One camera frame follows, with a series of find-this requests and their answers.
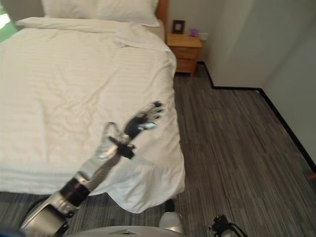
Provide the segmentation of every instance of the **wooden nightstand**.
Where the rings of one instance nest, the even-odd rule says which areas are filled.
[[[167,45],[177,58],[177,70],[179,73],[190,73],[193,76],[196,70],[198,55],[202,43],[198,37],[190,37],[186,34],[167,35]]]

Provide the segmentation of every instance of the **white wall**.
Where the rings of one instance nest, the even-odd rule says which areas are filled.
[[[169,32],[173,20],[185,20],[185,31],[197,28],[208,33],[208,40],[202,42],[200,60],[207,60],[216,21],[222,11],[224,0],[169,0]]]
[[[262,87],[315,16],[315,0],[226,0],[207,62],[214,84]]]
[[[264,91],[316,163],[316,21]]]

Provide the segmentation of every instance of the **robotic hand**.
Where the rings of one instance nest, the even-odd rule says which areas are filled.
[[[143,130],[156,126],[162,103],[156,101],[139,111],[121,133],[116,124],[107,123],[103,130],[101,144],[95,154],[87,160],[75,176],[59,191],[52,194],[23,222],[21,228],[36,230],[50,236],[61,236],[68,229],[68,219],[78,210],[89,193],[101,184],[120,157],[131,159],[135,148],[130,142]],[[108,136],[113,125],[114,136]]]

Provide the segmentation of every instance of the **white pillow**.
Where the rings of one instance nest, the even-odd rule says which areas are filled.
[[[155,16],[157,0],[97,0],[96,18],[159,26]]]
[[[45,16],[55,18],[92,19],[96,0],[41,0]]]

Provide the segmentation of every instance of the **floor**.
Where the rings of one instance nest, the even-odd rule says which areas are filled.
[[[175,200],[189,237],[224,213],[250,237],[316,237],[310,168],[256,91],[214,90],[203,65],[174,79],[186,189]],[[17,227],[38,196],[0,193],[0,225]],[[90,197],[68,233],[109,225],[157,226],[163,205],[141,214],[106,195]]]

